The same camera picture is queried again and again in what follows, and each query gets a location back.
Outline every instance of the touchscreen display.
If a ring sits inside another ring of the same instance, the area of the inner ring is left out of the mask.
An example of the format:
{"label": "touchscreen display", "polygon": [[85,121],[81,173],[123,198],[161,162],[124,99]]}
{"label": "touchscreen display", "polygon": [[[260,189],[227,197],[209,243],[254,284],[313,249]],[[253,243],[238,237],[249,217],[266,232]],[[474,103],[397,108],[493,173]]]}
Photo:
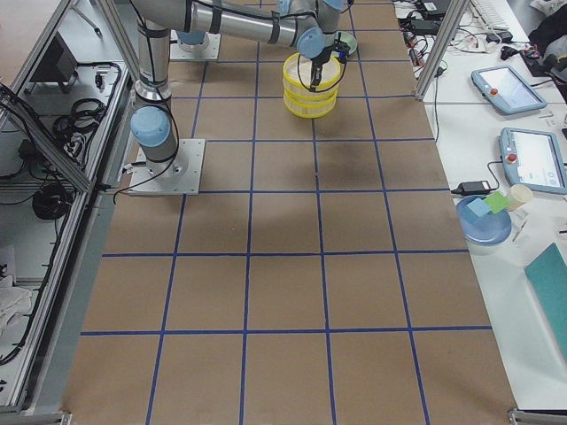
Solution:
{"label": "touchscreen display", "polygon": [[557,156],[547,135],[512,132],[517,151],[517,173],[522,183],[562,188]]}
{"label": "touchscreen display", "polygon": [[540,102],[508,68],[484,71],[480,75],[491,89],[498,89],[498,94],[511,108],[522,108]]}

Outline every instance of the light blue sponge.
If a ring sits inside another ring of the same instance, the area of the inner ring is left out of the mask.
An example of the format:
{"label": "light blue sponge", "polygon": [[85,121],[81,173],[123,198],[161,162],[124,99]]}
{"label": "light blue sponge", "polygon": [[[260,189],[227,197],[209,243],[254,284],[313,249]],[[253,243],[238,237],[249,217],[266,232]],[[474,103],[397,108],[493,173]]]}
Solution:
{"label": "light blue sponge", "polygon": [[490,206],[488,206],[481,198],[477,198],[465,205],[463,215],[468,222],[474,223],[481,217],[487,215],[490,211]]}

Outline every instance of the green sponge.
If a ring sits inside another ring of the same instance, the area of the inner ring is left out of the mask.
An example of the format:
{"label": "green sponge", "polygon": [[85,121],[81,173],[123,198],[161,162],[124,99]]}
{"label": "green sponge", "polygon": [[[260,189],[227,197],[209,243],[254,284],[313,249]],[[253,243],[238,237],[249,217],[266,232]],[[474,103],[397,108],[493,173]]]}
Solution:
{"label": "green sponge", "polygon": [[502,192],[499,191],[495,191],[491,193],[485,198],[484,201],[485,204],[490,206],[490,210],[493,212],[493,214],[499,213],[500,211],[505,209],[508,205],[510,205],[508,199],[504,195],[502,195]]}

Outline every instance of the paper cup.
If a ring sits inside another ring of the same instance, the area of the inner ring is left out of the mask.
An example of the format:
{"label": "paper cup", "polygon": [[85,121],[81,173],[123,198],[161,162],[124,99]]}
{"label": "paper cup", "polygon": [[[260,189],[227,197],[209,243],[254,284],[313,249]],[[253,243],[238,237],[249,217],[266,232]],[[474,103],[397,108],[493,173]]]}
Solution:
{"label": "paper cup", "polygon": [[510,188],[510,192],[506,198],[510,202],[506,209],[508,211],[514,211],[523,204],[530,202],[533,199],[533,192],[523,184],[515,184]]}

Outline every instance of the black cable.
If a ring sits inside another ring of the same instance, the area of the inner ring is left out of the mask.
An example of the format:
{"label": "black cable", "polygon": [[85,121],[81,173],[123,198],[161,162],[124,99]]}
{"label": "black cable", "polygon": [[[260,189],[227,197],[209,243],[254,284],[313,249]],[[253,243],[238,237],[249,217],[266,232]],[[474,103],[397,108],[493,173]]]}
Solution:
{"label": "black cable", "polygon": [[538,82],[536,84],[530,84],[530,87],[538,87],[538,86],[541,86],[543,84],[547,84],[548,82],[554,82],[554,81],[553,80],[546,80],[546,81]]}
{"label": "black cable", "polygon": [[40,182],[56,182],[57,179],[56,178],[49,178],[49,175],[54,175],[55,173],[53,173],[52,171],[48,171],[48,170],[42,170],[40,169],[40,171],[45,174],[44,177],[38,177],[34,174],[34,168],[30,165],[27,169],[27,172],[29,173],[29,175],[36,180],[39,180]]}
{"label": "black cable", "polygon": [[[0,82],[0,94],[7,96],[10,99],[10,102],[12,104],[20,105],[24,109],[24,111],[26,112],[26,114],[28,115],[30,120],[32,120],[37,125],[37,127],[45,135],[45,137],[48,140],[50,140],[54,143],[56,142],[55,136],[52,135],[51,132],[47,129],[47,127],[45,127],[45,125],[42,123],[39,115],[37,114],[37,112],[35,112],[35,109],[30,104],[28,104],[25,100],[18,97],[9,87],[5,86],[2,82]],[[4,109],[7,109],[7,107],[8,107],[8,105],[3,104],[2,102],[0,102],[0,105]]]}
{"label": "black cable", "polygon": [[351,10],[351,7],[353,7],[354,4],[354,0],[349,0],[348,2],[348,6],[346,7],[346,9],[344,9],[340,14],[342,15],[343,13],[347,13],[348,11]]}
{"label": "black cable", "polygon": [[547,75],[549,78],[551,78],[551,80],[553,80],[553,82],[555,83],[556,86],[561,86],[561,87],[567,86],[567,82],[559,80],[552,73],[545,73],[545,75]]}
{"label": "black cable", "polygon": [[29,201],[32,197],[34,197],[35,193],[32,194],[30,197],[27,197],[26,199],[22,199],[21,201],[15,201],[15,202],[0,202],[0,205],[20,205],[20,204],[24,204],[25,202]]}
{"label": "black cable", "polygon": [[326,93],[328,91],[333,90],[335,87],[337,87],[337,85],[343,80],[343,78],[345,77],[345,72],[346,72],[346,64],[348,63],[348,61],[345,62],[345,64],[343,65],[343,69],[341,71],[340,76],[338,77],[338,80],[336,80],[332,86],[323,89],[323,90],[311,90],[308,86],[305,85],[305,83],[303,82],[303,80],[301,79],[301,72],[299,71],[299,60],[301,59],[301,55],[298,53],[298,79],[299,79],[299,83],[303,86],[303,88],[305,90],[310,91],[311,93]]}
{"label": "black cable", "polygon": [[73,197],[59,180],[40,188],[32,198],[35,216],[41,220],[56,220],[68,213]]}
{"label": "black cable", "polygon": [[137,166],[145,166],[146,164],[146,161],[131,162],[130,164],[127,164],[122,168],[122,174],[126,173],[131,168],[135,168]]}
{"label": "black cable", "polygon": [[0,175],[0,180],[11,180],[18,177],[22,171],[26,169],[27,162],[25,160],[21,161],[21,166],[19,166],[19,170],[15,173]]}
{"label": "black cable", "polygon": [[65,230],[65,227],[66,227],[68,220],[69,220],[69,212],[67,212],[67,214],[65,215],[65,218],[63,219],[63,223],[61,225],[61,229],[59,230],[59,233],[58,234],[56,233],[56,235],[55,235],[55,242],[53,244],[53,250],[51,251],[51,255],[50,255],[50,259],[49,259],[48,264],[47,264],[47,269],[45,271],[45,275],[43,276],[42,283],[41,283],[40,287],[37,289],[38,295],[35,299],[35,303],[34,303],[34,307],[32,308],[32,312],[28,315],[28,318],[27,318],[26,330],[24,331],[24,334],[23,334],[22,338],[19,340],[19,342],[14,345],[14,348],[5,356],[0,357],[0,366],[4,366],[4,365],[10,363],[12,360],[14,360],[16,358],[16,356],[18,356],[19,352],[21,352],[21,349],[26,345],[27,337],[29,336],[29,332],[32,328],[34,318],[37,315],[37,311],[39,310],[39,306],[41,304],[40,300],[42,298],[43,291],[45,290],[45,286],[49,282],[51,271],[53,269],[53,264],[55,262],[55,255],[57,254],[58,248],[61,244],[61,236],[63,235],[63,231]]}
{"label": "black cable", "polygon": [[[132,3],[132,0],[129,0],[129,2],[130,2],[130,4],[132,5],[132,7],[134,8],[134,12],[136,13],[136,15],[137,15],[137,17],[138,17],[138,19],[139,19],[139,21],[140,21],[140,25],[142,25],[143,30],[144,30],[144,32],[145,32],[145,40],[146,40],[146,42],[147,42],[147,46],[148,46],[148,56],[150,57],[150,64],[151,64],[151,79],[152,79],[153,83],[155,84],[155,83],[156,83],[156,79],[155,79],[155,78],[156,78],[156,77],[155,77],[155,74],[156,74],[156,73],[155,73],[155,65],[154,65],[154,61],[153,61],[153,51],[151,50],[150,37],[147,35],[148,27],[145,25],[145,21],[144,21],[144,19],[142,18],[142,15],[141,15],[140,11],[137,10],[137,8],[134,6],[134,3]],[[147,183],[147,182],[151,182],[152,180],[157,179],[157,178],[160,177],[163,173],[165,173],[167,170],[169,170],[169,168],[171,168],[171,166],[172,166],[172,165],[174,164],[174,162],[175,162],[175,159],[177,158],[177,153],[179,152],[179,139],[180,139],[180,137],[179,137],[179,128],[178,128],[178,126],[177,126],[177,122],[175,121],[174,114],[171,112],[171,108],[170,108],[169,105],[167,104],[166,99],[163,97],[163,95],[162,95],[161,92],[159,91],[159,88],[158,88],[158,87],[154,87],[154,88],[156,89],[156,91],[157,91],[157,93],[158,93],[158,96],[161,98],[161,101],[162,101],[162,103],[164,104],[164,106],[166,107],[166,109],[160,108],[159,106],[155,106],[155,107],[157,107],[157,108],[159,108],[161,111],[165,112],[165,113],[169,116],[169,118],[171,118],[171,120],[172,120],[173,123],[174,123],[174,128],[175,128],[175,140],[176,140],[176,142],[177,142],[177,145],[175,146],[175,152],[174,152],[174,154],[173,154],[171,160],[170,160],[169,163],[167,164],[167,166],[166,166],[162,171],[160,171],[159,173],[153,175],[152,177],[150,177],[150,178],[148,178],[148,179],[146,179],[146,180],[144,180],[144,181],[142,181],[142,182],[139,182],[139,183],[137,183],[137,184],[128,186],[127,188],[120,189],[120,190],[117,190],[116,192],[114,192],[114,194],[113,194],[113,203],[114,203],[115,205],[116,205],[116,198],[117,198],[117,196],[118,196],[120,193],[123,193],[123,192],[125,192],[125,191],[127,191],[127,190],[130,190],[130,189],[133,189],[133,188],[137,188],[138,186],[141,186],[141,185],[143,185],[143,184],[145,184],[145,183]]]}
{"label": "black cable", "polygon": [[[102,122],[102,120],[106,117],[106,114],[108,113],[108,109],[110,108],[110,105],[114,99],[114,96],[116,94],[116,88],[119,85],[118,83],[120,82],[121,78],[122,78],[122,68],[120,68],[120,66],[114,62],[90,62],[90,63],[80,63],[78,66],[110,66],[114,69],[116,69],[116,79],[114,80],[114,84],[113,87],[110,90],[110,94],[108,95],[108,100],[106,101],[106,106],[104,108],[103,111],[101,111],[100,115],[98,116],[98,125],[100,125],[100,123]],[[93,141],[93,139],[95,138],[96,135],[96,130],[93,131],[90,136],[89,139],[87,139],[87,142],[85,143],[85,147],[83,150],[83,156],[82,156],[82,166],[87,166],[87,164],[89,163],[89,152],[90,152],[90,145]]]}
{"label": "black cable", "polygon": [[500,182],[498,181],[498,179],[496,178],[496,174],[494,173],[494,171],[490,167],[492,164],[502,164],[502,161],[490,161],[488,164],[486,164],[486,168],[488,168],[488,171],[490,172],[490,174],[493,175],[493,178],[496,181],[496,187],[491,188],[491,190],[497,190],[497,189],[500,188]]}
{"label": "black cable", "polygon": [[425,54],[425,51],[429,47],[429,43],[427,42],[427,37],[424,36],[423,38],[417,40],[416,44],[418,44],[419,42],[425,42],[425,45],[423,46],[423,48],[419,50],[419,52],[422,54],[422,57],[423,57],[423,55]]}

